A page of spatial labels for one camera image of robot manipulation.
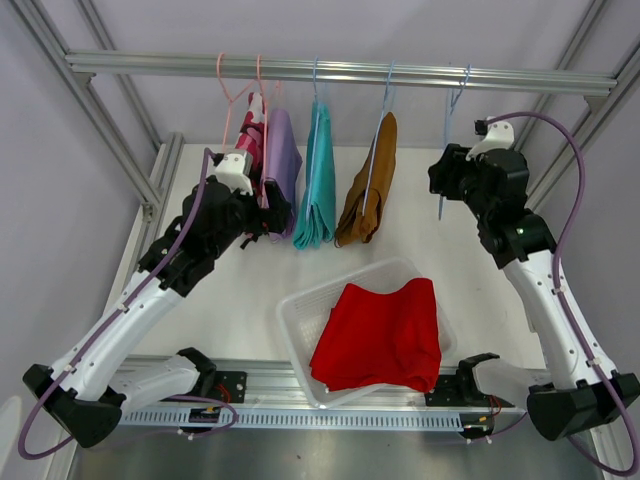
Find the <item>red patterned cloth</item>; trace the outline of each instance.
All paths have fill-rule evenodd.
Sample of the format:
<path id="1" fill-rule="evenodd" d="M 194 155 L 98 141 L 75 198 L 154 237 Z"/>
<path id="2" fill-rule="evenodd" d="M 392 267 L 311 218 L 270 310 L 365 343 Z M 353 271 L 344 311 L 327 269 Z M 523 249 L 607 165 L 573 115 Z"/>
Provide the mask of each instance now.
<path id="1" fill-rule="evenodd" d="M 249 94 L 249 109 L 244 116 L 236 148 L 247 150 L 253 157 L 249 178 L 257 198 L 262 196 L 260 182 L 262 178 L 262 145 L 264 135 L 264 103 L 259 93 Z"/>
<path id="2" fill-rule="evenodd" d="M 428 392 L 441 360 L 436 310 L 427 278 L 388 295 L 348 284 L 311 359 L 311 376 L 330 391 L 390 383 Z"/>

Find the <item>blue hanger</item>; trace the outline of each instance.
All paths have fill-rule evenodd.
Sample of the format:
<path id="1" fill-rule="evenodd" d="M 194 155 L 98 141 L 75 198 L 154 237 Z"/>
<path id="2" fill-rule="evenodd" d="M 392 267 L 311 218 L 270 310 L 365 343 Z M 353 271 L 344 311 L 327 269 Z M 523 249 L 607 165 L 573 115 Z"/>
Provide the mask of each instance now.
<path id="1" fill-rule="evenodd" d="M 467 88 L 467 83 L 469 82 L 469 77 L 471 76 L 471 64 L 467 65 L 467 74 L 464 77 L 464 80 L 460 82 L 460 90 L 458 93 L 454 95 L 454 89 L 450 88 L 447 90 L 447 99 L 444 110 L 444 133 L 443 133 L 443 150 L 447 148 L 449 145 L 449 137 L 451 136 L 451 119 L 453 118 L 453 112 L 456 110 L 456 105 L 458 104 L 458 100 L 460 100 L 460 96 L 462 92 L 464 92 L 465 88 Z M 444 197 L 440 195 L 440 201 L 438 203 L 438 220 L 442 220 L 442 209 L 444 208 Z"/>
<path id="2" fill-rule="evenodd" d="M 367 178 L 367 189 L 364 191 L 364 203 L 362 204 L 362 215 L 364 216 L 364 210 L 367 206 L 367 199 L 369 198 L 369 187 L 371 186 L 371 174 L 373 173 L 373 162 L 376 159 L 376 147 L 378 146 L 378 135 L 380 134 L 380 127 L 382 126 L 382 120 L 384 119 L 385 110 L 387 108 L 387 98 L 389 97 L 389 83 L 391 82 L 391 74 L 393 73 L 393 67 L 396 66 L 396 61 L 391 62 L 389 66 L 389 74 L 387 75 L 387 83 L 384 87 L 384 99 L 382 100 L 382 113 L 380 113 L 380 121 L 378 121 L 378 128 L 376 129 L 376 136 L 373 139 L 373 152 L 371 153 L 371 164 L 369 165 L 369 177 Z M 395 100 L 395 90 L 392 96 L 391 105 Z"/>
<path id="3" fill-rule="evenodd" d="M 305 217 L 309 221 L 309 213 L 311 212 L 311 189 L 313 188 L 313 164 L 316 159 L 316 143 L 318 143 L 318 125 L 320 124 L 320 104 L 318 103 L 318 86 L 316 83 L 316 70 L 318 69 L 318 56 L 313 61 L 313 98 L 316 106 L 316 128 L 313 134 L 313 146 L 311 147 L 311 174 L 309 175 L 309 185 L 307 185 L 307 211 Z"/>

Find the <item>brown cloth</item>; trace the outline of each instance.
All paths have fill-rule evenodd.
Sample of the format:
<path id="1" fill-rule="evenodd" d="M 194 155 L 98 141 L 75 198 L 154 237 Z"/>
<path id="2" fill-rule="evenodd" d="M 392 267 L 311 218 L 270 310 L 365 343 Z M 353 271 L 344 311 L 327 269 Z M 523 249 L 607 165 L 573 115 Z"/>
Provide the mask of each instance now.
<path id="1" fill-rule="evenodd" d="M 362 205 L 364 204 L 364 194 L 367 189 L 373 142 L 369 149 L 367 161 L 364 162 L 362 170 L 354 178 L 353 185 L 349 193 L 347 193 L 344 210 L 336 229 L 336 246 L 342 247 L 357 239 L 362 240 L 363 243 L 369 243 L 373 238 L 373 234 L 380 227 L 382 211 L 387 201 L 387 195 L 389 195 L 393 172 L 396 168 L 397 136 L 398 125 L 396 117 L 392 113 L 387 113 L 382 120 L 380 132 L 378 133 L 373 172 L 371 172 L 371 185 L 369 186 L 369 196 L 367 197 L 364 216 L 362 215 Z"/>

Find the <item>plastic bin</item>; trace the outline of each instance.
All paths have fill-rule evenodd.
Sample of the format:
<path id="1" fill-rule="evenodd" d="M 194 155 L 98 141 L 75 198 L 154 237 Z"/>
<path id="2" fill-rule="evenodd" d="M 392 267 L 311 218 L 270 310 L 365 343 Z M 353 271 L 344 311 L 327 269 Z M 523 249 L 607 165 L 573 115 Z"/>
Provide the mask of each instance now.
<path id="1" fill-rule="evenodd" d="M 384 384 L 328 392 L 323 383 L 311 376 L 309 362 L 329 321 L 331 309 L 338 303 L 344 287 L 354 283 L 376 293 L 395 292 L 417 277 L 423 277 L 410 260 L 394 257 L 345 275 L 317 287 L 290 295 L 277 306 L 277 317 L 291 364 L 309 403 L 317 408 L 333 408 L 371 393 Z M 438 340 L 442 358 L 456 349 L 456 338 L 447 317 L 438 305 Z"/>

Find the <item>gray floor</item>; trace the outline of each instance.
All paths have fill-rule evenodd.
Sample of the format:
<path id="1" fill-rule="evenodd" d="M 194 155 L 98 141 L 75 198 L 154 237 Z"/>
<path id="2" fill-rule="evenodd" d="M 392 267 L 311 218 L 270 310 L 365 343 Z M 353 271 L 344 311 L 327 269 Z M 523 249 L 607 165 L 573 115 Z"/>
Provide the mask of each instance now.
<path id="1" fill-rule="evenodd" d="M 121 428 L 113 439 L 139 434 Z M 423 433 L 231 430 L 187 442 L 147 437 L 101 452 L 78 451 L 73 480 L 601 479 L 566 441 L 547 442 L 527 420 L 492 445 L 436 445 Z"/>

